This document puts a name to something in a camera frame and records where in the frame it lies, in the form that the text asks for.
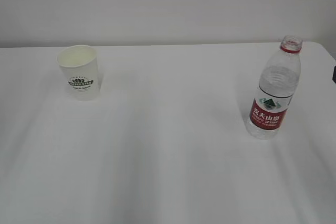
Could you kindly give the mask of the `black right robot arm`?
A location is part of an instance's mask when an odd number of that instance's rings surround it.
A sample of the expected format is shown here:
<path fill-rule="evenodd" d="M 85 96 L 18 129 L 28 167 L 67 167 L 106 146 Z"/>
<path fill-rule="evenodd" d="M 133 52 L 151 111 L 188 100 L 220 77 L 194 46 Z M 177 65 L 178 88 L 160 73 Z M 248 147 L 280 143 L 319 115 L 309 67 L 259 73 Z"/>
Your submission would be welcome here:
<path fill-rule="evenodd" d="M 333 70 L 332 80 L 334 83 L 336 83 L 336 66 L 334 67 L 334 70 Z"/>

